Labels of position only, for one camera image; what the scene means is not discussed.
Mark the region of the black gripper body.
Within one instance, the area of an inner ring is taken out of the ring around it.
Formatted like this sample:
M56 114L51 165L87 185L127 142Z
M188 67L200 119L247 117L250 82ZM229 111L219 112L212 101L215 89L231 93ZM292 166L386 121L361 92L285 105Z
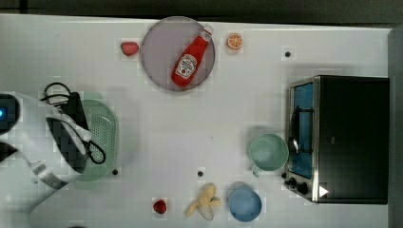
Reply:
M65 104L61 104L62 111L83 129L88 130L86 114L78 92L71 92Z

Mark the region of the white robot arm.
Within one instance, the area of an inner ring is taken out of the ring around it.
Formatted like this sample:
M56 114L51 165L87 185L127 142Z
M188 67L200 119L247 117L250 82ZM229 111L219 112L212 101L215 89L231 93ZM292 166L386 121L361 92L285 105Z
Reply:
M91 133L33 97L1 94L1 213L30 213L86 169Z

